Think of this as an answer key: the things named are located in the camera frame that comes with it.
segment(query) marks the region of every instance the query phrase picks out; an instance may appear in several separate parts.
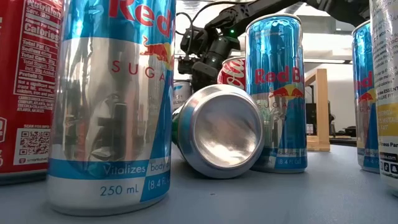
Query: can bottom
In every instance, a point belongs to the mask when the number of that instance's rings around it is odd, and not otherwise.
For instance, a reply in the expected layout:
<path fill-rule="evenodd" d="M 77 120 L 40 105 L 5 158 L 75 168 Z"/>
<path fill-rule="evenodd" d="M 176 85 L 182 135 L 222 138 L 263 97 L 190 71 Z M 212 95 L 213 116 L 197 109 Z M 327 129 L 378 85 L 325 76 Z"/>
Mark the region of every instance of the can bottom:
<path fill-rule="evenodd" d="M 73 215 L 79 217 L 101 217 L 101 216 L 108 216 L 108 215 L 119 215 L 123 213 L 133 212 L 136 210 L 140 210 L 143 208 L 150 207 L 151 205 L 156 204 L 157 202 L 161 201 L 165 196 L 164 194 L 160 197 L 154 198 L 152 200 L 142 202 L 137 205 L 127 205 L 123 207 L 115 207 L 115 208 L 107 208 L 107 209 L 84 209 L 84 208 L 64 208 L 59 207 L 54 204 L 50 204 L 51 208 L 55 211 L 65 214 L 65 215 Z"/>
<path fill-rule="evenodd" d="M 252 167 L 251 170 L 259 171 L 259 172 L 270 172 L 276 174 L 298 174 L 305 171 L 303 169 L 271 169 L 266 167 Z"/>
<path fill-rule="evenodd" d="M 46 170 L 0 174 L 0 185 L 21 184 L 26 182 L 45 180 L 46 175 Z"/>
<path fill-rule="evenodd" d="M 377 168 L 370 168 L 370 167 L 365 167 L 365 166 L 361 166 L 362 170 L 368 171 L 368 172 L 372 172 L 375 174 L 380 174 L 380 170 Z"/>

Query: yellow label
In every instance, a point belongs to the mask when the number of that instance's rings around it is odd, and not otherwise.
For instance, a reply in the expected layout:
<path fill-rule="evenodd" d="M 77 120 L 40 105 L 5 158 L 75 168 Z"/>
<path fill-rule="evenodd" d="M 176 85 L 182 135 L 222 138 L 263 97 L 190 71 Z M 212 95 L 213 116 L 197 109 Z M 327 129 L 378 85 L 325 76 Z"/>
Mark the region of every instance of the yellow label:
<path fill-rule="evenodd" d="M 379 136 L 398 136 L 398 103 L 377 107 Z"/>

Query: coca-cola can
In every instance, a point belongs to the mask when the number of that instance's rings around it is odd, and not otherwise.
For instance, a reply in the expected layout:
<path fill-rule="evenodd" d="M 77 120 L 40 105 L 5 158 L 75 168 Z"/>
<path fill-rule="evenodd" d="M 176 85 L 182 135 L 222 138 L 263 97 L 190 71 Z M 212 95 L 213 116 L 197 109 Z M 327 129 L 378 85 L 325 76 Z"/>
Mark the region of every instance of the coca-cola can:
<path fill-rule="evenodd" d="M 246 90 L 246 59 L 242 57 L 233 57 L 223 62 L 223 68 L 220 70 L 217 83 L 227 84 Z"/>

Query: red can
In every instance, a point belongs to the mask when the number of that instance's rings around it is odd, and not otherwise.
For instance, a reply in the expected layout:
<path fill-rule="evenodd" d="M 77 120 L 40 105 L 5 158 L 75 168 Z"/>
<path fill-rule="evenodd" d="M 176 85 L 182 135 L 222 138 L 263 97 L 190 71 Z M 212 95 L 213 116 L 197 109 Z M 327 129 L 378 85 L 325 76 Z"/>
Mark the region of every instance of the red can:
<path fill-rule="evenodd" d="M 223 62 L 223 68 L 218 74 L 218 84 L 228 84 L 246 90 L 246 59 L 233 57 Z"/>
<path fill-rule="evenodd" d="M 0 1 L 0 184 L 45 177 L 62 8 Z"/>

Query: red bull sugarfree can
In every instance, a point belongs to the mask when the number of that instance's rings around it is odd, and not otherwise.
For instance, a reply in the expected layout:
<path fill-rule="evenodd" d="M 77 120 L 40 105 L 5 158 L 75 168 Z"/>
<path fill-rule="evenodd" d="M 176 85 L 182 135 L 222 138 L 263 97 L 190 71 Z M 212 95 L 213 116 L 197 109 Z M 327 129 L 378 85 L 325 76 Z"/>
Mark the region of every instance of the red bull sugarfree can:
<path fill-rule="evenodd" d="M 53 209 L 114 215 L 169 190 L 175 5 L 65 1 L 47 177 Z"/>
<path fill-rule="evenodd" d="M 265 146 L 254 170 L 307 167 L 302 28 L 298 17 L 273 14 L 246 28 L 246 91 L 264 117 Z"/>
<path fill-rule="evenodd" d="M 379 173 L 370 21 L 353 31 L 353 70 L 358 164 L 363 170 Z"/>

